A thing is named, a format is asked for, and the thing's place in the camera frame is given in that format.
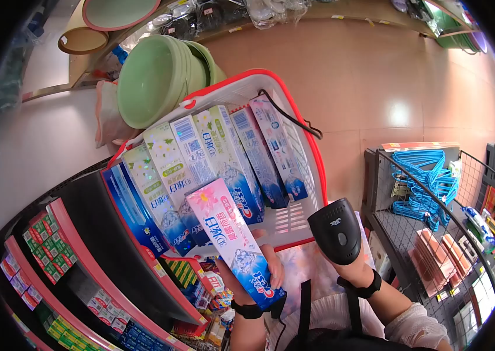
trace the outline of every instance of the white plastic basket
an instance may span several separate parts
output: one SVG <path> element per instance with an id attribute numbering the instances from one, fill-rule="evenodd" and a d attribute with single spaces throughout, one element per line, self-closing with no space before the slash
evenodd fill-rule
<path id="1" fill-rule="evenodd" d="M 287 114 L 304 123 L 285 83 L 271 71 L 255 69 L 187 96 L 177 109 L 161 118 L 154 125 L 171 122 L 187 115 L 195 115 L 217 104 L 225 105 L 229 111 L 237 109 L 246 105 L 251 98 L 256 97 L 259 89 L 265 89 Z M 275 251 L 313 241 L 314 237 L 310 231 L 307 218 L 321 207 L 327 205 L 326 172 L 314 136 L 295 126 L 286 118 L 283 118 L 283 120 L 298 135 L 299 145 L 294 145 L 294 147 L 300 151 L 299 161 L 302 161 L 300 162 L 300 168 L 308 197 L 289 202 L 288 208 L 271 209 L 265 207 L 264 221 L 249 226 L 251 229 L 266 229 L 268 235 L 259 239 L 258 243 L 260 245 L 269 243 Z M 116 159 L 120 158 L 126 150 L 132 149 L 143 141 L 142 135 L 127 141 L 113 156 L 108 167 Z M 218 252 L 214 245 L 205 245 L 193 248 L 188 253 L 187 258 L 198 259 L 215 255 L 218 255 Z M 169 251 L 166 252 L 165 256 L 170 259 L 180 258 L 177 253 Z"/>

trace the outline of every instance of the black handheld scanner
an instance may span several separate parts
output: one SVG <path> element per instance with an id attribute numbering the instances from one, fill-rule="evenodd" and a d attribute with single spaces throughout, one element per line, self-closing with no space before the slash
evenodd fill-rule
<path id="1" fill-rule="evenodd" d="M 355 211 L 347 198 L 330 203 L 308 217 L 319 248 L 333 262 L 346 266 L 360 252 L 361 236 Z"/>

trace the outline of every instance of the black wristband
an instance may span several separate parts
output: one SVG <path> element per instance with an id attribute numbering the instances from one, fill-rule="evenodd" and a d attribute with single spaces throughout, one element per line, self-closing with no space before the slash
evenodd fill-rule
<path id="1" fill-rule="evenodd" d="M 258 305 L 238 305 L 236 300 L 232 300 L 230 305 L 236 313 L 242 315 L 245 319 L 258 319 L 263 314 L 261 308 Z"/>
<path id="2" fill-rule="evenodd" d="M 353 284 L 351 284 L 348 280 L 343 279 L 342 277 L 337 278 L 337 284 L 343 286 L 345 289 L 350 289 L 355 294 L 362 298 L 368 299 L 372 296 L 376 291 L 380 290 L 380 286 L 382 285 L 382 277 L 376 270 L 372 270 L 374 273 L 374 278 L 372 279 L 372 283 L 367 288 L 355 288 Z"/>

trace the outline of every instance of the hand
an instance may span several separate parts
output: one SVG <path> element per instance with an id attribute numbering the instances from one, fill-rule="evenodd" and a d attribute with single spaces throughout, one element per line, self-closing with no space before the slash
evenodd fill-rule
<path id="1" fill-rule="evenodd" d="M 337 271 L 340 277 L 349 281 L 356 288 L 367 288 L 372 284 L 374 280 L 374 273 L 372 269 L 366 262 L 364 262 L 364 246 L 361 240 L 360 243 L 360 252 L 356 257 L 355 261 L 352 263 L 342 266 L 340 264 L 335 264 L 331 262 L 331 260 L 321 251 L 322 255 L 326 258 L 326 260 L 331 263 L 331 265 Z"/>
<path id="2" fill-rule="evenodd" d="M 255 229 L 251 232 L 255 239 L 258 239 L 267 233 L 263 229 Z M 269 244 L 264 244 L 259 247 L 261 252 L 265 256 L 267 263 L 269 264 L 269 271 L 271 272 L 271 289 L 275 290 L 279 288 L 283 280 L 285 279 L 285 268 L 283 267 L 281 260 L 275 254 L 275 251 Z M 228 265 L 221 260 L 216 260 L 216 266 L 220 271 L 220 277 L 224 281 L 224 285 L 234 293 L 234 300 L 238 305 L 253 305 L 255 301 L 251 298 L 244 287 L 237 280 L 236 276 L 232 273 Z"/>

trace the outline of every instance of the shelf label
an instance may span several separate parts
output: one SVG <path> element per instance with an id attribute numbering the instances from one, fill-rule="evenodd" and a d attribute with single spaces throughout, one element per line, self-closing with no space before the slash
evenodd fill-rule
<path id="1" fill-rule="evenodd" d="M 164 277 L 166 275 L 166 271 L 164 270 L 164 268 L 162 268 L 161 264 L 156 264 L 154 266 L 154 269 L 156 270 L 156 273 L 158 274 L 158 276 L 161 278 L 161 277 Z"/>
<path id="2" fill-rule="evenodd" d="M 175 344 L 177 339 L 173 337 L 173 335 L 168 335 L 168 337 L 166 338 L 167 341 L 169 341 L 170 343 L 172 344 Z"/>

